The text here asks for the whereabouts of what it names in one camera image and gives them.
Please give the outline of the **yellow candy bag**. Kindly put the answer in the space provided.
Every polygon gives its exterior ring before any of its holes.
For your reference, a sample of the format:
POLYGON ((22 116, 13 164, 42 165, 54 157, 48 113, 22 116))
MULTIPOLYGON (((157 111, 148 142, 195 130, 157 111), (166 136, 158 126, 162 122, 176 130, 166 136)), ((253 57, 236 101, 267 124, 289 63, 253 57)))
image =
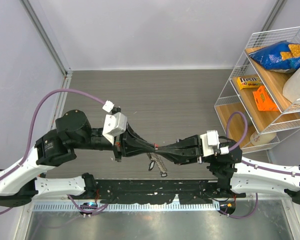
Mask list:
POLYGON ((263 82, 258 76, 253 77, 237 77, 236 83, 240 90, 250 89, 250 88, 259 88, 263 85, 263 82))

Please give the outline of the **blue chips bag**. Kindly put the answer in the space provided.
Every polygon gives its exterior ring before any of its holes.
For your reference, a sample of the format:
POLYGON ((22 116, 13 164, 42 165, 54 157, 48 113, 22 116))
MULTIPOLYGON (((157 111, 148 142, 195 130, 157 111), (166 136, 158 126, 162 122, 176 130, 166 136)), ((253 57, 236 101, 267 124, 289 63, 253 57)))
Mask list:
POLYGON ((300 44, 280 41, 248 54, 267 71, 293 73, 300 68, 300 44))

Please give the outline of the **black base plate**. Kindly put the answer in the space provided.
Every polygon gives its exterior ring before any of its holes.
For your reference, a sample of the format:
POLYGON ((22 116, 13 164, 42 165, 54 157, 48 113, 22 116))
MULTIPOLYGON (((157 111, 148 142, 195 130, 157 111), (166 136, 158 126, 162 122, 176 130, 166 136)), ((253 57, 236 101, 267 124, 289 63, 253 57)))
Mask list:
POLYGON ((230 199, 234 193, 217 186, 216 180, 207 179, 97 179, 88 181, 87 190, 71 197, 75 200, 98 198, 102 204, 171 204, 175 197, 179 203, 206 204, 212 199, 230 199))

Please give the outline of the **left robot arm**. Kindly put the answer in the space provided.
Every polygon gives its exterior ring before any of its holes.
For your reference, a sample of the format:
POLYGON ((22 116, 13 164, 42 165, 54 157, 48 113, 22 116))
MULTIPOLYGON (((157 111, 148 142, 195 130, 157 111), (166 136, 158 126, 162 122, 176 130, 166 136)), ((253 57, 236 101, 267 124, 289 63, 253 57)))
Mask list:
POLYGON ((76 149, 112 151, 117 161, 123 157, 150 154, 157 149, 157 145, 133 131, 121 112, 107 114, 101 128, 91 127, 80 110, 66 112, 55 125, 55 129, 36 141, 25 157, 5 170, 0 169, 1 207, 23 206, 39 196, 96 197, 98 186, 91 174, 55 180, 40 177, 40 174, 75 160, 76 149))

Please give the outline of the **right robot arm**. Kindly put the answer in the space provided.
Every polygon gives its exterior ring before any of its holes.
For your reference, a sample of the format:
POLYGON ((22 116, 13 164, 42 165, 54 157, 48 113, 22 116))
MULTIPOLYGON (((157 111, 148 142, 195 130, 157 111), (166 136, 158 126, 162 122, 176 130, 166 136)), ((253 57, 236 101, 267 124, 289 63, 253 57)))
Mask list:
POLYGON ((154 152, 177 165, 207 163, 207 169, 217 178, 216 191, 222 197, 232 193, 289 196, 300 205, 300 165, 275 165, 244 157, 234 140, 219 136, 216 130, 173 144, 156 145, 154 152))

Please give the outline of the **cream lotion bottle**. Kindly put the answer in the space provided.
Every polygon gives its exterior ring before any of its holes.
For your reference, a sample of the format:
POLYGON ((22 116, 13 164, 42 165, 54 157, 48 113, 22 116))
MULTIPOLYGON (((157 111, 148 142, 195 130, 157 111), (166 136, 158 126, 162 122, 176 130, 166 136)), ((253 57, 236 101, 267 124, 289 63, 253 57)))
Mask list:
POLYGON ((269 144, 277 136, 276 132, 260 134, 256 131, 253 125, 247 128, 247 134, 244 140, 240 143, 241 148, 247 148, 252 146, 261 146, 269 144))

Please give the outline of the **keychain with keys and strap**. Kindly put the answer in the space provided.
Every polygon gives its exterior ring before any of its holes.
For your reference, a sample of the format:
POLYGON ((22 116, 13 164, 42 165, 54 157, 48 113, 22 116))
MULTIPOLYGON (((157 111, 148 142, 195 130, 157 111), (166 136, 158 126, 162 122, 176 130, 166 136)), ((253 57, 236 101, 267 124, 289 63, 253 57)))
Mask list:
POLYGON ((168 170, 161 157, 154 152, 148 152, 146 155, 149 158, 148 171, 152 171, 154 167, 157 166, 159 169, 160 177, 166 178, 168 176, 168 170))

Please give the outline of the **white plastic bottle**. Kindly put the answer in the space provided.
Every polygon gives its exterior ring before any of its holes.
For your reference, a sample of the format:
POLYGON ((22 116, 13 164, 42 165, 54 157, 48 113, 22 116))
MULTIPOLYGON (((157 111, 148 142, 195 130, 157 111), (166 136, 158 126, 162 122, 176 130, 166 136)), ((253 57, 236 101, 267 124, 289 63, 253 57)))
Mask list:
POLYGON ((282 94, 291 103, 300 99, 300 68, 284 84, 282 94))

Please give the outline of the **orange candy bag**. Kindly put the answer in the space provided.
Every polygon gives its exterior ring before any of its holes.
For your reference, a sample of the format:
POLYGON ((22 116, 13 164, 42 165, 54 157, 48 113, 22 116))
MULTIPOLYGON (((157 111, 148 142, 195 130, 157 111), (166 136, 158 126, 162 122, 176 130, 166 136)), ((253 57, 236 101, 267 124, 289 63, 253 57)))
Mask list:
POLYGON ((262 112, 278 112, 279 109, 264 85, 253 91, 256 107, 262 112))

